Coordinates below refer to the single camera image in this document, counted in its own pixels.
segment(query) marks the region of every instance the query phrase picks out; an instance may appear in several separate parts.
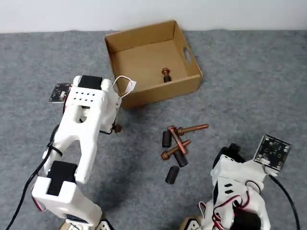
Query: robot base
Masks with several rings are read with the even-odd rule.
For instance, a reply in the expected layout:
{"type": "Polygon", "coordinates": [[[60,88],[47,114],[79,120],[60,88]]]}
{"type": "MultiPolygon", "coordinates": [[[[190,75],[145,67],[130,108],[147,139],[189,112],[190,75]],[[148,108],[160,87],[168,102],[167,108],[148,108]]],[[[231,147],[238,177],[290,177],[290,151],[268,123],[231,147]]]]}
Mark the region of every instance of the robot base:
{"type": "Polygon", "coordinates": [[[71,224],[71,223],[64,222],[59,230],[114,230],[114,229],[110,225],[110,223],[105,219],[105,220],[102,220],[100,224],[95,228],[84,226],[81,224],[71,224]]]}

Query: gray carpet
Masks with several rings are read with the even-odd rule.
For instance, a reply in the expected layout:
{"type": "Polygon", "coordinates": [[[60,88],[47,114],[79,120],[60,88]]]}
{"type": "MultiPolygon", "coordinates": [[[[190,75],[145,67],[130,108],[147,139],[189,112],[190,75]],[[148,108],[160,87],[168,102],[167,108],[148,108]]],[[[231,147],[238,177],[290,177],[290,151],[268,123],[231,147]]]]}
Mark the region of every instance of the gray carpet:
{"type": "MultiPolygon", "coordinates": [[[[0,34],[0,223],[6,226],[24,183],[41,161],[61,104],[48,103],[58,82],[75,75],[111,76],[105,32],[0,34]]],[[[106,212],[115,230],[176,230],[211,198],[210,169],[223,146],[235,142],[250,159],[263,134],[293,148],[278,178],[307,225],[307,32],[185,32],[205,74],[201,88],[143,108],[121,110],[119,134],[99,135],[86,196],[106,212]],[[189,164],[176,184],[164,182],[175,159],[160,159],[168,125],[209,123],[186,134],[189,164]]],[[[63,159],[78,162],[75,144],[63,159]]],[[[273,230],[295,229],[282,191],[266,179],[263,197],[273,230]]],[[[12,229],[58,229],[62,220],[39,213],[27,193],[12,229]]]]}

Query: copper bolt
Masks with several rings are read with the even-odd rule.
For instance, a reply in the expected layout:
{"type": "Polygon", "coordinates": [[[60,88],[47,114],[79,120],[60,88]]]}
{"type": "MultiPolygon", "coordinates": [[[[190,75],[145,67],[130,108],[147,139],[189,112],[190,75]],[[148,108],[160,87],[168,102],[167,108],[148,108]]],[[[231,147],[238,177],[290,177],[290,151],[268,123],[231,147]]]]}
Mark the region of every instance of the copper bolt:
{"type": "Polygon", "coordinates": [[[175,139],[175,142],[177,143],[177,145],[178,145],[180,151],[181,151],[183,154],[187,154],[186,149],[183,147],[180,138],[178,137],[178,135],[177,135],[176,132],[175,132],[176,127],[175,127],[175,126],[169,126],[167,129],[172,133],[173,138],[175,139]]]}
{"type": "Polygon", "coordinates": [[[171,77],[169,76],[169,69],[168,68],[163,68],[162,69],[162,74],[164,75],[163,81],[164,83],[171,81],[171,77]]]}
{"type": "MultiPolygon", "coordinates": [[[[184,141],[184,142],[182,143],[182,145],[183,145],[183,146],[187,146],[189,143],[191,143],[191,141],[190,141],[190,140],[186,140],[186,141],[184,141]]],[[[163,160],[168,160],[168,159],[171,157],[171,155],[172,155],[174,152],[176,152],[178,149],[179,149],[179,147],[176,146],[176,147],[172,148],[170,151],[167,151],[167,152],[163,151],[163,152],[161,153],[161,158],[162,158],[163,160]]]]}
{"type": "Polygon", "coordinates": [[[208,124],[203,124],[203,125],[199,125],[199,126],[192,126],[192,127],[188,127],[188,128],[179,127],[178,129],[176,129],[176,133],[179,136],[182,136],[185,133],[196,131],[196,130],[201,130],[201,129],[208,128],[208,127],[209,127],[208,124]]]}

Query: black cable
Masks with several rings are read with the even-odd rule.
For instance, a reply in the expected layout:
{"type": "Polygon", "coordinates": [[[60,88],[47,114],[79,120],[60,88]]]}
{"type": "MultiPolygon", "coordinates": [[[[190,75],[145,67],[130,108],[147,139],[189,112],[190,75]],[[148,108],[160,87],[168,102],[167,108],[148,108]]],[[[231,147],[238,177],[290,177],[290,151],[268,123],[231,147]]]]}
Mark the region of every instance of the black cable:
{"type": "Polygon", "coordinates": [[[110,135],[110,134],[112,134],[112,131],[113,131],[113,129],[111,129],[111,132],[107,133],[107,132],[105,132],[105,131],[101,131],[101,130],[100,130],[99,133],[103,133],[103,134],[110,135]]]}
{"type": "MultiPolygon", "coordinates": [[[[52,131],[52,133],[51,133],[51,136],[50,136],[50,143],[53,142],[54,136],[55,136],[55,134],[56,134],[58,128],[59,128],[59,125],[57,125],[57,126],[53,129],[53,131],[52,131]]],[[[39,170],[43,167],[43,165],[46,163],[48,157],[49,157],[50,154],[51,154],[51,151],[52,151],[52,149],[51,149],[51,148],[48,148],[48,152],[47,152],[45,158],[43,159],[43,161],[39,164],[39,166],[35,169],[35,171],[31,174],[31,176],[29,177],[29,179],[28,179],[27,182],[25,183],[25,185],[24,185],[24,190],[23,190],[23,193],[22,193],[22,195],[21,195],[19,204],[18,204],[18,206],[17,206],[17,208],[16,208],[16,211],[15,211],[15,213],[14,213],[14,215],[13,215],[13,217],[12,217],[10,223],[9,223],[9,225],[6,227],[5,230],[9,230],[10,227],[12,226],[12,224],[14,223],[14,221],[15,221],[15,219],[16,219],[18,213],[19,213],[19,210],[20,210],[20,208],[21,208],[21,205],[22,205],[23,202],[24,202],[25,193],[26,193],[26,191],[27,191],[27,189],[28,189],[29,184],[31,183],[31,181],[33,180],[33,178],[38,174],[39,170]]]]}
{"type": "Polygon", "coordinates": [[[294,202],[292,200],[292,198],[290,197],[289,193],[287,192],[287,190],[284,188],[284,186],[275,178],[273,177],[272,175],[269,175],[269,177],[281,188],[281,190],[283,191],[283,193],[286,195],[286,197],[288,198],[289,200],[289,203],[291,205],[291,208],[293,210],[293,214],[294,214],[294,218],[295,218],[295,222],[296,222],[296,229],[297,230],[300,230],[301,229],[301,226],[300,226],[300,223],[299,223],[299,219],[298,219],[298,214],[297,214],[297,210],[296,210],[296,207],[294,205],[294,202]]]}
{"type": "Polygon", "coordinates": [[[245,182],[245,186],[247,186],[248,182],[252,182],[253,184],[255,184],[257,186],[257,188],[259,189],[259,195],[261,195],[261,189],[260,189],[259,185],[256,182],[252,181],[252,180],[247,180],[245,182]]]}

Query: circuit board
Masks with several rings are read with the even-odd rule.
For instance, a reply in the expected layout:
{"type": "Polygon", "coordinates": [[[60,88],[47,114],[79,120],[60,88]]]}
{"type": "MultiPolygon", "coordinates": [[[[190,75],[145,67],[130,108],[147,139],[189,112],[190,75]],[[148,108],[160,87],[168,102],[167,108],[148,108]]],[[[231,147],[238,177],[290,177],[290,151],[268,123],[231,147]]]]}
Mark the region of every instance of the circuit board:
{"type": "Polygon", "coordinates": [[[259,144],[254,161],[280,172],[290,149],[290,144],[266,134],[259,144]]]}
{"type": "Polygon", "coordinates": [[[69,93],[69,90],[71,88],[70,83],[60,83],[56,84],[54,87],[54,90],[52,91],[52,94],[49,98],[49,102],[52,103],[63,103],[69,93]]]}

